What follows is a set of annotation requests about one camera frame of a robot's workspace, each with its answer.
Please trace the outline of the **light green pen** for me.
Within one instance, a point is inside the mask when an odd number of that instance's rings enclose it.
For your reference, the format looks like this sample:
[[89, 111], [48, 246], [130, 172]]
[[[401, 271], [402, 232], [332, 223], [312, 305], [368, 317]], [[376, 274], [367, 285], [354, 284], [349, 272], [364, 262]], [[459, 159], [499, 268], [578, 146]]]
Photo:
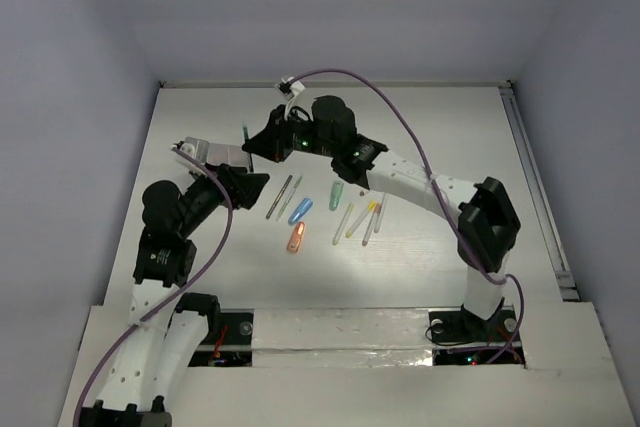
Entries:
[[286, 199], [285, 199], [284, 203], [281, 205], [281, 207], [280, 207], [280, 209], [279, 209], [279, 211], [278, 211], [278, 214], [277, 214], [277, 216], [276, 216], [276, 221], [280, 221], [280, 219], [282, 218], [282, 216], [283, 216], [283, 214], [285, 213], [285, 211], [286, 211], [286, 209], [287, 209], [287, 207], [288, 207], [289, 203], [291, 202], [291, 200], [292, 200], [293, 196], [296, 194], [296, 191], [297, 191], [297, 189], [298, 189], [299, 185], [301, 184], [302, 180], [303, 180], [303, 175], [300, 175], [300, 176], [296, 179], [295, 183], [293, 184], [293, 187], [291, 188], [291, 190], [290, 190], [290, 192], [288, 193], [288, 195], [287, 195], [287, 197], [286, 197]]

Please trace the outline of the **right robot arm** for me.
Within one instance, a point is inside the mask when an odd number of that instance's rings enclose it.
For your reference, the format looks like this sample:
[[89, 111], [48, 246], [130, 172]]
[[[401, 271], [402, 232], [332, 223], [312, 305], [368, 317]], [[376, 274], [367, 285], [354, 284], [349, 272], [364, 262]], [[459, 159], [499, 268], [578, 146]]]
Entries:
[[293, 152], [327, 157], [346, 183], [407, 201], [449, 222], [467, 265], [460, 326], [482, 339], [497, 325], [504, 305], [504, 262], [521, 222], [504, 185], [437, 175], [360, 134], [353, 111], [336, 96], [318, 97], [311, 109], [280, 105], [266, 126], [245, 140], [243, 151], [280, 163]]

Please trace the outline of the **orange correction tape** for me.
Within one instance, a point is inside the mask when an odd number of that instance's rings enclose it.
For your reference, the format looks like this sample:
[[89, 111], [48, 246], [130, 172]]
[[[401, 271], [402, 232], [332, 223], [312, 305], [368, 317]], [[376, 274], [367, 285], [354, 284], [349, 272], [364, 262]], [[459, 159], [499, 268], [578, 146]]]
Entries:
[[304, 239], [305, 231], [306, 225], [304, 222], [300, 221], [295, 224], [287, 243], [287, 251], [289, 253], [296, 254], [299, 252]]

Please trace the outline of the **white divided container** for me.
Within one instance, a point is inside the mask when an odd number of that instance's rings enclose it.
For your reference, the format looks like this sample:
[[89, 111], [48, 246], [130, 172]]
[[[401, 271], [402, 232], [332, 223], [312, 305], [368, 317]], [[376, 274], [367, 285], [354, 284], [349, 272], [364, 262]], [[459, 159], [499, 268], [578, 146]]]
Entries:
[[240, 146], [230, 144], [209, 143], [205, 148], [206, 165], [215, 167], [226, 164], [231, 167], [250, 168], [250, 156]]

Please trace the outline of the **black pen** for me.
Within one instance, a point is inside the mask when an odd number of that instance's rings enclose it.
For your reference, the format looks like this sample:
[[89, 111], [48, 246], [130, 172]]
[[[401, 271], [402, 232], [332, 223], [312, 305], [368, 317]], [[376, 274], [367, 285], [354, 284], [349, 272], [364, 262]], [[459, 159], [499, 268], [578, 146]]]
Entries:
[[267, 211], [266, 216], [265, 216], [266, 220], [269, 220], [272, 217], [277, 205], [279, 204], [279, 202], [281, 201], [281, 199], [284, 196], [285, 192], [287, 191], [292, 179], [293, 179], [293, 175], [289, 174], [287, 176], [284, 184], [282, 185], [281, 189], [279, 190], [278, 194], [276, 195], [273, 203], [269, 207], [269, 210]]

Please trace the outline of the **aluminium side rail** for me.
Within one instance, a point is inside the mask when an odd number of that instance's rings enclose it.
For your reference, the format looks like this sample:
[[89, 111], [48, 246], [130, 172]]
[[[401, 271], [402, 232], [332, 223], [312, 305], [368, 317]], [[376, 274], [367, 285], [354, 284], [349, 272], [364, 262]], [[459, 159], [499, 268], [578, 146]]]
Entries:
[[510, 86], [499, 87], [498, 91], [515, 141], [562, 300], [564, 302], [581, 302], [580, 292], [564, 252], [515, 93]]

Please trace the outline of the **yellow tipped marker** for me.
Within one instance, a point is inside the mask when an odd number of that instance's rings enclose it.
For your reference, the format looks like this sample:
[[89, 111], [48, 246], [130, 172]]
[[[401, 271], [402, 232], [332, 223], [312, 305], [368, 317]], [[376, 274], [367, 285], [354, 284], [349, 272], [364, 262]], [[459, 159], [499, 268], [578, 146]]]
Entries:
[[376, 205], [377, 205], [377, 201], [371, 201], [367, 205], [367, 207], [358, 215], [356, 220], [350, 225], [349, 229], [345, 234], [346, 238], [351, 238], [356, 233], [356, 231], [362, 225], [362, 223], [366, 220], [366, 218], [374, 211]]

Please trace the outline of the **blue correction tape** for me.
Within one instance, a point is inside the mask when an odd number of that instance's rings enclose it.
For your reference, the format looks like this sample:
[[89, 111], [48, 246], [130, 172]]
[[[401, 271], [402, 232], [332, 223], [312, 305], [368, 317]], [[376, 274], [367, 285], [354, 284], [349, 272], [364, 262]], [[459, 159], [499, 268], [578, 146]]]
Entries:
[[313, 206], [313, 201], [305, 197], [301, 200], [298, 206], [294, 209], [288, 218], [289, 225], [295, 225], [302, 220], [302, 218], [310, 211]]

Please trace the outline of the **orange banded white marker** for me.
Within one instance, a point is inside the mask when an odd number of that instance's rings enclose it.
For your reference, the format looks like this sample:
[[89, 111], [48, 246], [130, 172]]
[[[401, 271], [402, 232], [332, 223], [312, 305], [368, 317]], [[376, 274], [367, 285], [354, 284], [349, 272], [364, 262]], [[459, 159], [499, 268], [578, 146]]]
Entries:
[[382, 217], [385, 213], [386, 205], [388, 201], [388, 194], [383, 193], [380, 199], [380, 202], [375, 208], [375, 221], [374, 221], [374, 232], [378, 233], [381, 228]]

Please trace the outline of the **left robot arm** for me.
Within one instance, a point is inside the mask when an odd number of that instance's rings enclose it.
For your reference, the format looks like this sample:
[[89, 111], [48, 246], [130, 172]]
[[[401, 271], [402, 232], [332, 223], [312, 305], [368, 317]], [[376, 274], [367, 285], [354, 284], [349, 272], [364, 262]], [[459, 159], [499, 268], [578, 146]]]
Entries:
[[97, 365], [109, 373], [92, 405], [85, 385], [75, 426], [169, 426], [170, 403], [201, 342], [221, 330], [219, 300], [190, 291], [197, 247], [191, 234], [217, 208], [251, 209], [270, 177], [221, 164], [186, 189], [169, 180], [143, 195], [144, 228], [133, 271], [127, 328]]

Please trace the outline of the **green correction tape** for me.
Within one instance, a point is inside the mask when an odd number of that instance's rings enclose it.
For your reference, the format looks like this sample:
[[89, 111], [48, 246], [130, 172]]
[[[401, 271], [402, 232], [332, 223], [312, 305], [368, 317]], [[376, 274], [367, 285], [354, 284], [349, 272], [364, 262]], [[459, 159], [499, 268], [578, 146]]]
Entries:
[[338, 209], [341, 196], [344, 189], [344, 183], [342, 181], [334, 181], [331, 187], [329, 196], [329, 210], [334, 212]]

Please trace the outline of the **white foam front board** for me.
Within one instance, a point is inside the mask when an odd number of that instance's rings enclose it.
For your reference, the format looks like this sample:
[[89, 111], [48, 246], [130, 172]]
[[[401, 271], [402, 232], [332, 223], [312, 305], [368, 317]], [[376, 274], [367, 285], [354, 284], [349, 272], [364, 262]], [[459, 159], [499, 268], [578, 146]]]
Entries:
[[192, 368], [177, 426], [630, 426], [589, 303], [529, 309], [520, 365]]

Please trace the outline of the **yellow-green highlighter pen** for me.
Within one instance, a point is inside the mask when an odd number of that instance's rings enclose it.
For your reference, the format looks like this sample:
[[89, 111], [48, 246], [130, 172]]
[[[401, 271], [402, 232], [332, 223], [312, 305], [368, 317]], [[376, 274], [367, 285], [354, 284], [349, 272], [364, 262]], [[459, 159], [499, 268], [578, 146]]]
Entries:
[[340, 220], [340, 223], [339, 223], [339, 225], [338, 225], [338, 227], [336, 229], [336, 232], [335, 232], [335, 234], [333, 236], [333, 239], [332, 239], [332, 245], [333, 246], [336, 246], [340, 242], [340, 239], [343, 236], [344, 230], [346, 228], [346, 225], [347, 225], [347, 223], [349, 221], [349, 218], [351, 216], [351, 213], [352, 213], [353, 209], [354, 209], [354, 204], [353, 203], [349, 203], [347, 208], [346, 208], [346, 210], [345, 210], [345, 212], [344, 212], [344, 214], [343, 214], [343, 216], [342, 216], [342, 218], [341, 218], [341, 220]]

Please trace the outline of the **pink tipped white marker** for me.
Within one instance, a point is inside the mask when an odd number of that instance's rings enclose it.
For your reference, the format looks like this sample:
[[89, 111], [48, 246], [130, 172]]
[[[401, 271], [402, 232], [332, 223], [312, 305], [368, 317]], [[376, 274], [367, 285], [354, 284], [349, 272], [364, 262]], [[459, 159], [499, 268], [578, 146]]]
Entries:
[[375, 208], [378, 205], [378, 203], [375, 204], [375, 206], [372, 209], [372, 214], [371, 214], [371, 218], [369, 220], [369, 223], [367, 225], [367, 228], [365, 230], [361, 245], [363, 247], [366, 247], [369, 244], [370, 238], [372, 236], [372, 234], [374, 233], [374, 221], [375, 221]]

